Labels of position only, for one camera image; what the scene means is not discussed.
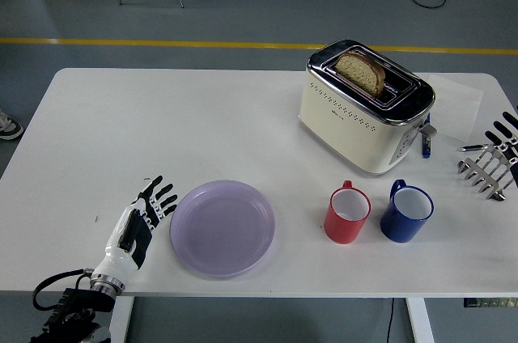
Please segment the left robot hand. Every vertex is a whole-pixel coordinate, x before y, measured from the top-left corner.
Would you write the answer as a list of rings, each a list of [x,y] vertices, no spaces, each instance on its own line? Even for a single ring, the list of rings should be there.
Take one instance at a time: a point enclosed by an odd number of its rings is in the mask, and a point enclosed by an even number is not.
[[[112,277],[124,284],[139,270],[156,227],[176,209],[173,185],[157,176],[123,211],[105,247],[105,257],[93,277]]]

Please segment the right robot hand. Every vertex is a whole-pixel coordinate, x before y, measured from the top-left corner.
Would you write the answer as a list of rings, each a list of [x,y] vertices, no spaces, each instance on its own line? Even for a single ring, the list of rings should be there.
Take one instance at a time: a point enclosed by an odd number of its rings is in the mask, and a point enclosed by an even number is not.
[[[500,195],[511,184],[517,184],[517,118],[507,111],[502,117],[505,122],[493,122],[495,131],[485,132],[490,140],[486,165],[490,165],[490,176],[499,184],[495,194]]]

